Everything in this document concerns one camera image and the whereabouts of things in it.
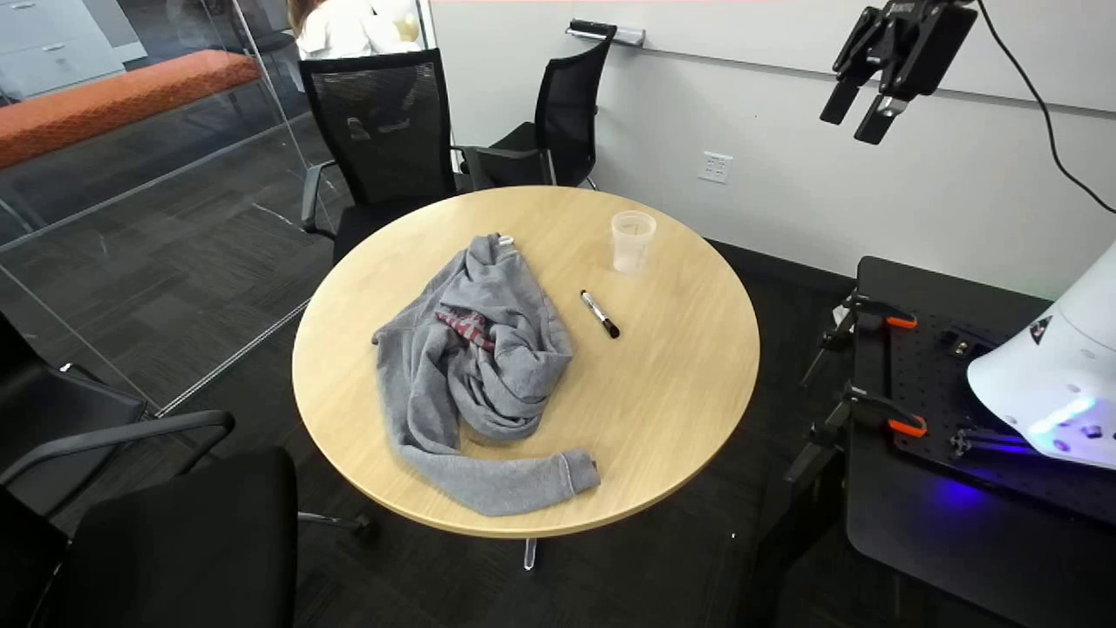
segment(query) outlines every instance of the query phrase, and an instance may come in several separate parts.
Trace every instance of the marker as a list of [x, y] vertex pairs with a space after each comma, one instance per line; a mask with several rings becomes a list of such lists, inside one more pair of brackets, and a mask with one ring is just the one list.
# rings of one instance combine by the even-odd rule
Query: marker
[[581, 303], [589, 305], [589, 312], [599, 322], [599, 328], [606, 331], [606, 337], [621, 337], [621, 328], [599, 310], [599, 303], [593, 300], [589, 289], [579, 294]]

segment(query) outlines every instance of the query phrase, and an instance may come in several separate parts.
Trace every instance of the gray sweater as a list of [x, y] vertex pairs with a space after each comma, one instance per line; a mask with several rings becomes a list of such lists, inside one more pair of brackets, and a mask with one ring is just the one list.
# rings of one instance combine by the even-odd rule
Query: gray sweater
[[487, 443], [528, 440], [571, 359], [510, 238], [475, 238], [372, 346], [389, 451], [454, 502], [510, 517], [597, 489], [585, 451], [537, 460], [458, 451], [461, 421]]

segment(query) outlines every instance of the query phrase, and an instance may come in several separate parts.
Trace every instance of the plastic cup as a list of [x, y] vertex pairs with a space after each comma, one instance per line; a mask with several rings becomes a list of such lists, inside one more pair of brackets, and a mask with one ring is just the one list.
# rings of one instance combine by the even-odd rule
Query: plastic cup
[[637, 272], [656, 240], [656, 215], [623, 208], [609, 221], [615, 231], [615, 272]]

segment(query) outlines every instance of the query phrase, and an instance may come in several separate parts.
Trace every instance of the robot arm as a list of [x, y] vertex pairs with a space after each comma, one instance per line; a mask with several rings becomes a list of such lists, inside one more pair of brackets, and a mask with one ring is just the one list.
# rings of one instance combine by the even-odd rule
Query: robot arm
[[880, 143], [910, 98], [937, 91], [975, 21], [975, 9], [966, 2], [889, 0], [882, 9], [864, 5], [836, 51], [836, 86], [823, 107], [823, 122], [842, 126], [857, 86], [880, 69], [880, 94], [853, 132], [860, 143]]

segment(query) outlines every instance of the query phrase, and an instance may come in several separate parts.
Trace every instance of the cable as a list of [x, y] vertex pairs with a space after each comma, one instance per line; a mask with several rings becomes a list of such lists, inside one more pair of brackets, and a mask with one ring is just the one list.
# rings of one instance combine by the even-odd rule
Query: cable
[[1057, 136], [1052, 136], [1052, 119], [1050, 119], [1050, 107], [1047, 107], [1044, 94], [1035, 91], [1033, 77], [1021, 69], [1021, 61], [1016, 58], [1016, 51], [1003, 45], [1003, 37], [1000, 37], [996, 25], [992, 21], [983, 0], [975, 0], [975, 5], [979, 5], [979, 14], [983, 14], [983, 25], [987, 25], [992, 37], [1000, 45], [1000, 51], [1007, 55], [1007, 61], [1016, 66], [1016, 73], [1018, 73], [1021, 84], [1033, 91], [1033, 98], [1035, 98], [1035, 103], [1040, 103], [1040, 110], [1044, 110], [1047, 143], [1050, 143], [1050, 158], [1052, 158], [1057, 169], [1059, 169], [1065, 178], [1072, 178], [1096, 204], [1103, 204], [1107, 212], [1116, 212], [1116, 204], [1109, 204], [1100, 190], [1093, 190], [1093, 187], [1059, 159], [1059, 152], [1057, 152]]

